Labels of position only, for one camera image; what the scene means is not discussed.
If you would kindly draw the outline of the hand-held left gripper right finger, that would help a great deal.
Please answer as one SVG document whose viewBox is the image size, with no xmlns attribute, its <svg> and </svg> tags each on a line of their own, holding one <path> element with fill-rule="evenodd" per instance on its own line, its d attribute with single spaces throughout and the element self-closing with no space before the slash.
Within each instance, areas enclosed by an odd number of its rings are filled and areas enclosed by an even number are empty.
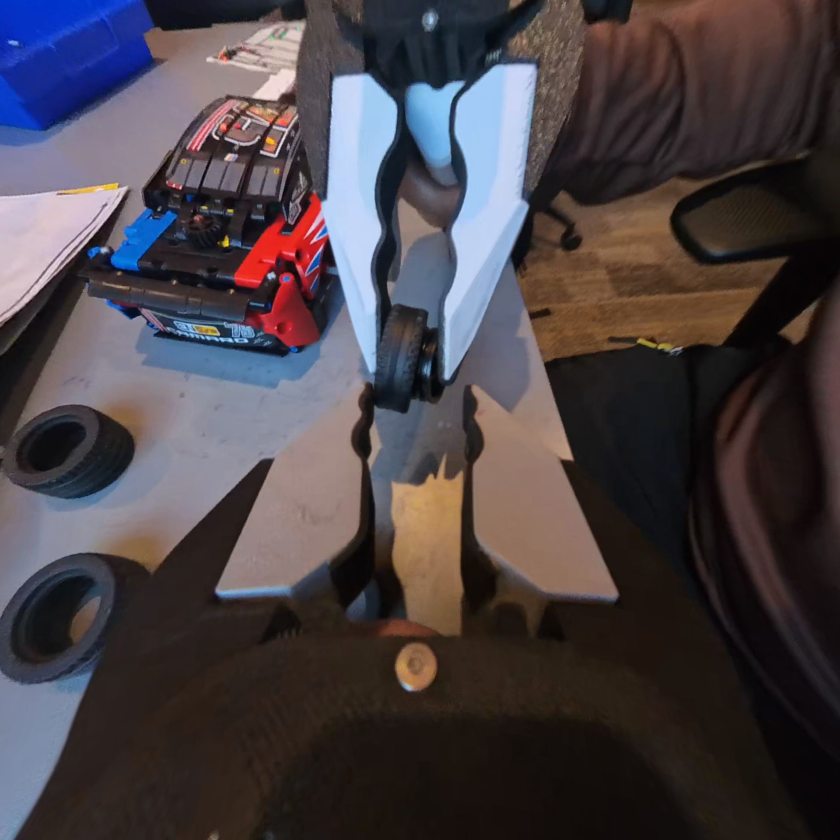
<svg viewBox="0 0 840 840">
<path fill-rule="evenodd" d="M 562 459 L 477 385 L 463 406 L 464 620 L 547 621 L 561 604 L 617 604 Z"/>
</svg>

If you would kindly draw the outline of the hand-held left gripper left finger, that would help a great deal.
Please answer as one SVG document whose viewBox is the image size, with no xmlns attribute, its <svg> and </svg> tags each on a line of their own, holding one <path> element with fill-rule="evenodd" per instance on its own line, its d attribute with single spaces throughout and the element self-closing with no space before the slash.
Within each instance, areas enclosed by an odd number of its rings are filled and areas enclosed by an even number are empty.
<svg viewBox="0 0 840 840">
<path fill-rule="evenodd" d="M 219 599 L 349 607 L 371 582 L 372 391 L 353 388 L 273 459 L 216 584 Z"/>
</svg>

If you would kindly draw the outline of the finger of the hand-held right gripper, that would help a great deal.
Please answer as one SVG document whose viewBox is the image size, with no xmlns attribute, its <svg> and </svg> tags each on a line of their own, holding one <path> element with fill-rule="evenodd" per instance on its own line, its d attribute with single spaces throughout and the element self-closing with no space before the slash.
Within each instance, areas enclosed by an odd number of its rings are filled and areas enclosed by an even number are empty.
<svg viewBox="0 0 840 840">
<path fill-rule="evenodd" d="M 500 63 L 455 98 L 450 139 L 463 192 L 448 231 L 455 274 L 439 312 L 445 383 L 476 337 L 528 212 L 524 178 L 538 75 L 535 62 Z"/>
<path fill-rule="evenodd" d="M 401 128 L 397 103 L 369 73 L 332 79 L 323 217 L 355 338 L 369 373 L 402 266 L 396 199 L 382 185 Z"/>
</svg>

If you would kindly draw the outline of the white brick race car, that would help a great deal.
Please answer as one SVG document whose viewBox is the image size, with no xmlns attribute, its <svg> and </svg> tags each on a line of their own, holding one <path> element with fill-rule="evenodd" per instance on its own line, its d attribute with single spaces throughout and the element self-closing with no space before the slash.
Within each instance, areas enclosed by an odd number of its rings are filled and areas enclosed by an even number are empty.
<svg viewBox="0 0 840 840">
<path fill-rule="evenodd" d="M 87 294 L 160 338 L 279 357 L 320 341 L 334 262 L 293 94 L 209 102 L 143 187 Z"/>
</svg>

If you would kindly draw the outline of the black toy tire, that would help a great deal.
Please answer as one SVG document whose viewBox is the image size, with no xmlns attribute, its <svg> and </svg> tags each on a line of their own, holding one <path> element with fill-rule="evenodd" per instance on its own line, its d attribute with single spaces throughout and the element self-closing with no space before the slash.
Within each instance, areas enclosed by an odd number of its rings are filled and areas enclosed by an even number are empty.
<svg viewBox="0 0 840 840">
<path fill-rule="evenodd" d="M 1 617 L 1 670 L 40 685 L 94 668 L 130 601 L 151 578 L 141 563 L 75 553 L 33 574 Z"/>
<path fill-rule="evenodd" d="M 417 358 L 428 313 L 404 304 L 391 307 L 376 353 L 374 404 L 384 411 L 405 414 L 412 401 Z"/>
<path fill-rule="evenodd" d="M 2 471 L 16 487 L 75 500 L 109 487 L 133 455 L 133 436 L 121 423 L 90 406 L 63 405 L 14 432 Z"/>
</svg>

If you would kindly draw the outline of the black toy wheel rim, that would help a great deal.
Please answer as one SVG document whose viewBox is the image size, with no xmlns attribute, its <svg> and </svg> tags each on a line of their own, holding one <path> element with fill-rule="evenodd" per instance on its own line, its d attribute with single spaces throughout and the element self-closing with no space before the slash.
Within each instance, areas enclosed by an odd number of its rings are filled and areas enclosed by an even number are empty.
<svg viewBox="0 0 840 840">
<path fill-rule="evenodd" d="M 416 362 L 412 397 L 423 403 L 436 404 L 444 391 L 438 372 L 438 331 L 426 327 Z"/>
</svg>

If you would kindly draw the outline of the instruction booklet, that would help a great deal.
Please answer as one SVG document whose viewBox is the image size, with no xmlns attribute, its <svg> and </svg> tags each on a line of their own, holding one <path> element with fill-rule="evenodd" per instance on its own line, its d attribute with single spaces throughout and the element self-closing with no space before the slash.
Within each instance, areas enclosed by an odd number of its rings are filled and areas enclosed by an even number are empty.
<svg viewBox="0 0 840 840">
<path fill-rule="evenodd" d="M 130 194 L 110 183 L 1 200 L 1 355 L 19 341 L 87 248 L 107 240 Z"/>
</svg>

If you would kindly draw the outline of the person's right forearm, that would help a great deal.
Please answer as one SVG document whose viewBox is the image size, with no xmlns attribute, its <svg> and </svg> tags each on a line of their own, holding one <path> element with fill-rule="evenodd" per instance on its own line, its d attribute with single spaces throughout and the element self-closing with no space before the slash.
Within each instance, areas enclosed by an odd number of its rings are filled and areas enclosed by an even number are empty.
<svg viewBox="0 0 840 840">
<path fill-rule="evenodd" d="M 839 3 L 689 2 L 588 27 L 539 185 L 605 204 L 838 146 Z"/>
</svg>

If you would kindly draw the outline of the person's right hand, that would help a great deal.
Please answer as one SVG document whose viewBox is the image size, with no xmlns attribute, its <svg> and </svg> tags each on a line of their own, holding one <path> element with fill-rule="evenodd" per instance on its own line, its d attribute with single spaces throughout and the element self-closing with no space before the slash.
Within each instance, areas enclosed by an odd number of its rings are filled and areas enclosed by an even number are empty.
<svg viewBox="0 0 840 840">
<path fill-rule="evenodd" d="M 461 189 L 439 184 L 425 163 L 412 157 L 406 162 L 398 194 L 427 224 L 446 230 L 459 208 Z"/>
</svg>

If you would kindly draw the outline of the holographic sticker sheet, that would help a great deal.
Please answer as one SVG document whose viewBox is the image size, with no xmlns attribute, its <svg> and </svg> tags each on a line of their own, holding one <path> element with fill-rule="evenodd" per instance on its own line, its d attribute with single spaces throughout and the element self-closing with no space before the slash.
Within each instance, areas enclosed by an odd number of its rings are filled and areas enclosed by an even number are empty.
<svg viewBox="0 0 840 840">
<path fill-rule="evenodd" d="M 254 96 L 278 100 L 294 92 L 298 54 L 306 25 L 304 20 L 272 24 L 245 41 L 223 47 L 214 56 L 208 56 L 206 62 L 266 74 Z"/>
</svg>

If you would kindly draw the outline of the person's brown garment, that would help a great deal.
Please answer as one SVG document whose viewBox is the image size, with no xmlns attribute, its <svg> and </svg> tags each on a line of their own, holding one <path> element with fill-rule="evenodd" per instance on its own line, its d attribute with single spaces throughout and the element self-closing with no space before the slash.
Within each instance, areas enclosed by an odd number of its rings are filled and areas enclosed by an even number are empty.
<svg viewBox="0 0 840 840">
<path fill-rule="evenodd" d="M 838 838 L 839 289 L 804 338 L 546 363 L 574 461 L 691 583 L 814 838 Z"/>
</svg>

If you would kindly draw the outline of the blue plastic bin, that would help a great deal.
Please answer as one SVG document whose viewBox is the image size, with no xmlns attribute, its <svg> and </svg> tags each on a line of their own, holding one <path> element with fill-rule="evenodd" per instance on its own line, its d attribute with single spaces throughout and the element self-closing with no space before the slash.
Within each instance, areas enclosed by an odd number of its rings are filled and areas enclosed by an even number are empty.
<svg viewBox="0 0 840 840">
<path fill-rule="evenodd" d="M 47 130 L 145 70 L 142 1 L 2 1 L 1 124 Z"/>
</svg>

